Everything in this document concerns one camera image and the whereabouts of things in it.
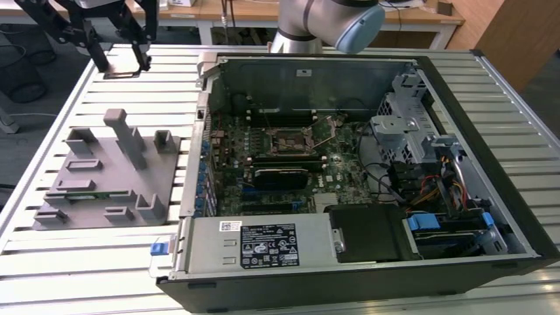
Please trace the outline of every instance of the blue latch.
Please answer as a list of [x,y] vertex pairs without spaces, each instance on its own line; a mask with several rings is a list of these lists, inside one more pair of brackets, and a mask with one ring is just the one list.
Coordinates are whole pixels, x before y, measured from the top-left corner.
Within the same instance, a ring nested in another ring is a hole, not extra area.
[[492,218],[492,215],[488,212],[482,213],[482,220],[484,220],[488,228],[490,228],[492,225],[493,225],[493,218]]
[[412,215],[412,217],[409,217],[406,219],[408,221],[408,226],[410,227],[412,231],[416,230],[436,230],[440,227],[438,222],[437,222],[437,218],[434,214],[430,213],[422,213],[420,215]]
[[169,254],[169,242],[153,243],[149,247],[149,255],[164,256]]

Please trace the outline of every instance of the sticker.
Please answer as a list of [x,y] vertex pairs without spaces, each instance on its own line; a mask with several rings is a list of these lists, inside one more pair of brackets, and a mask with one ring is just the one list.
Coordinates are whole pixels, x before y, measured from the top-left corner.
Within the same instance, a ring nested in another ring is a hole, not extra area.
[[192,14],[172,14],[172,18],[194,18]]
[[244,269],[298,266],[294,224],[241,226]]
[[296,76],[297,77],[310,77],[312,76],[310,69],[297,69],[296,70]]
[[241,230],[242,221],[220,221],[220,232],[237,232]]

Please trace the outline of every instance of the desk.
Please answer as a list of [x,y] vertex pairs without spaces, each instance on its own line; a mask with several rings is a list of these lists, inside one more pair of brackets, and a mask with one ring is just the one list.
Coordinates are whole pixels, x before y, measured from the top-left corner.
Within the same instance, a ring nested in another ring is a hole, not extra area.
[[[54,4],[54,7],[64,12],[64,9]],[[248,0],[233,1],[233,12],[236,14],[237,27],[276,28],[278,18],[278,5],[257,3]],[[142,20],[144,13],[134,11],[133,15]],[[433,32],[430,49],[444,49],[453,35],[454,28],[462,24],[462,17],[457,14],[444,16],[426,12],[422,9],[401,10],[401,31],[402,32]],[[30,24],[32,19],[14,4],[13,0],[0,0],[0,23]],[[96,19],[94,25],[109,25],[106,19]],[[221,1],[198,0],[193,7],[169,6],[169,10],[158,13],[160,26],[194,26],[200,30],[200,42],[202,45],[212,45],[212,27],[221,27]],[[382,31],[398,31],[398,14],[396,11],[386,13]]]

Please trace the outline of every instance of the black mesh trash bin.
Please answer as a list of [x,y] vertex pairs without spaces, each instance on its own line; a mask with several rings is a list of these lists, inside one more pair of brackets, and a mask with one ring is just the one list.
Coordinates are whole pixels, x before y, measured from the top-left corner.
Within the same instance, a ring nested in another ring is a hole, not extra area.
[[25,48],[0,46],[0,91],[16,103],[28,103],[46,92],[41,77],[25,59]]
[[37,25],[0,24],[0,33],[4,34],[12,45],[25,48],[25,58],[33,65],[41,66],[56,59],[46,34]]

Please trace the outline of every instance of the aluminum table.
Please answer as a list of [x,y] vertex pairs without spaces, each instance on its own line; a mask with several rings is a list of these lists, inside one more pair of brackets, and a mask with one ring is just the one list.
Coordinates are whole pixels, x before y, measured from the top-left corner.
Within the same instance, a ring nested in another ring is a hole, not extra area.
[[[202,51],[261,53],[264,47],[153,45],[152,70],[136,79],[106,82],[93,63],[85,68],[0,214],[0,314],[188,314],[154,285],[152,277],[169,271],[170,257],[152,260],[149,245],[177,231],[197,100],[196,63]],[[116,45],[108,54],[124,56],[130,50],[126,45]],[[558,244],[560,142],[485,58],[468,51],[370,49],[362,54],[422,54],[430,58]],[[154,227],[33,231],[34,212],[69,152],[62,139],[70,127],[89,127],[97,137],[110,137],[112,130],[102,123],[108,108],[128,112],[126,123],[138,126],[142,135],[168,129],[181,137],[168,223]],[[438,116],[452,133],[441,112]],[[558,267],[556,263],[528,275],[498,279],[462,295],[242,313],[558,314]]]

